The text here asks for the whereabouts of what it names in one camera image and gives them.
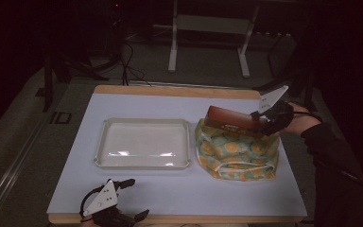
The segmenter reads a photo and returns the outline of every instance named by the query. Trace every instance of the fabric bag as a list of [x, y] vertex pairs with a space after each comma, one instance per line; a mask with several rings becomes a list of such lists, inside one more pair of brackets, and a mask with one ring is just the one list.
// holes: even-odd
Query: fabric bag
[[275, 177], [279, 132], [253, 138], [205, 126], [204, 119], [201, 119], [195, 135], [199, 164], [213, 177], [235, 181]]

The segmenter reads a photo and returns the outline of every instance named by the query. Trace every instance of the white desk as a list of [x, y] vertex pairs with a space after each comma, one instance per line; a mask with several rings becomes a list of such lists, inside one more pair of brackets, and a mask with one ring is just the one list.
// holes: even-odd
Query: white desk
[[[108, 179], [136, 184], [119, 191], [125, 214], [150, 210], [144, 223], [295, 222], [307, 216], [282, 145], [276, 179], [235, 182], [215, 179], [198, 163], [194, 128], [210, 105], [250, 113], [254, 91], [132, 87], [95, 88], [47, 210], [52, 223], [78, 223], [84, 196]], [[182, 170], [108, 170], [95, 165], [103, 122], [110, 117], [183, 118], [190, 126], [192, 162]]]
[[242, 43], [242, 45], [237, 48], [237, 54], [240, 62], [242, 76], [243, 78], [248, 78], [250, 76], [250, 71], [246, 59], [246, 50], [251, 38], [258, 11], [259, 5], [256, 5], [250, 20], [186, 15], [178, 13], [178, 0], [173, 0], [172, 46], [170, 49], [167, 70], [170, 73], [174, 73], [176, 71], [176, 62], [178, 56], [178, 30], [223, 32], [245, 35], [244, 43]]

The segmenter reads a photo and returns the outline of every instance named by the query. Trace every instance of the white tabletop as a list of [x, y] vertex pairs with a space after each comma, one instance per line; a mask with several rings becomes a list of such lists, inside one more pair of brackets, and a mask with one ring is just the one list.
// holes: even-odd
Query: white tabletop
[[[52, 222], [77, 222], [82, 199], [109, 179], [135, 179], [134, 186], [119, 190], [118, 208], [125, 214], [149, 209], [145, 222], [255, 222], [292, 221], [307, 216], [302, 196], [279, 146], [274, 180], [238, 182], [215, 179], [200, 165], [194, 128], [210, 105], [251, 113], [259, 99], [191, 96], [97, 94], [91, 97], [47, 214]], [[191, 164], [186, 169], [103, 169], [94, 163], [104, 121], [111, 117], [182, 118], [190, 129]]]

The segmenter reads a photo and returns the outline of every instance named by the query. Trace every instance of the red box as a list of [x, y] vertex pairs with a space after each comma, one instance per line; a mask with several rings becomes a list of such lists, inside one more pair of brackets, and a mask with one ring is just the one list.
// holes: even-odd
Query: red box
[[216, 129], [252, 137], [262, 137], [264, 134], [258, 132], [258, 130], [267, 123], [267, 120], [260, 118], [255, 121], [249, 114], [210, 106], [204, 122], [206, 126]]

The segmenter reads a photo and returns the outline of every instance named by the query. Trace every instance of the gray carpet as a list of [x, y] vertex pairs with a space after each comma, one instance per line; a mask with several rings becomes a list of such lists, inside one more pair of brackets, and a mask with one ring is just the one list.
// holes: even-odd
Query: gray carpet
[[[274, 39], [268, 36], [252, 37], [247, 53], [251, 78], [241, 77], [235, 46], [214, 47], [205, 45], [196, 47], [189, 42], [180, 43], [177, 72], [167, 72], [169, 41], [165, 36], [158, 42], [140, 42], [130, 39], [133, 55], [130, 60], [128, 77], [130, 84], [168, 85], [205, 85], [250, 89], [272, 79], [267, 53]], [[276, 50], [281, 68], [291, 41], [286, 38], [282, 48]], [[130, 49], [125, 46], [125, 59], [130, 56]], [[111, 78], [105, 83], [119, 84], [123, 68], [117, 65], [112, 70], [102, 72], [102, 76]], [[97, 84], [103, 83], [88, 79], [77, 72], [70, 84], [56, 82], [55, 102], [48, 113], [43, 113], [43, 98], [35, 93], [43, 87], [43, 69], [25, 85], [8, 111], [0, 120], [0, 180], [20, 151], [27, 148], [25, 165], [15, 183], [0, 205], [0, 227], [5, 226], [46, 226], [46, 209], [55, 190], [61, 170], [77, 135], [78, 127], [87, 108], [90, 96]], [[319, 115], [333, 124], [339, 133], [334, 118], [324, 104], [321, 93], [314, 91], [314, 104]], [[53, 112], [72, 115], [69, 124], [49, 124]], [[303, 140], [297, 136], [283, 134], [282, 140], [292, 166], [302, 197], [307, 208], [308, 218], [314, 213], [315, 188], [314, 168], [311, 157], [305, 152]], [[250, 226], [294, 226], [294, 223], [251, 224]]]

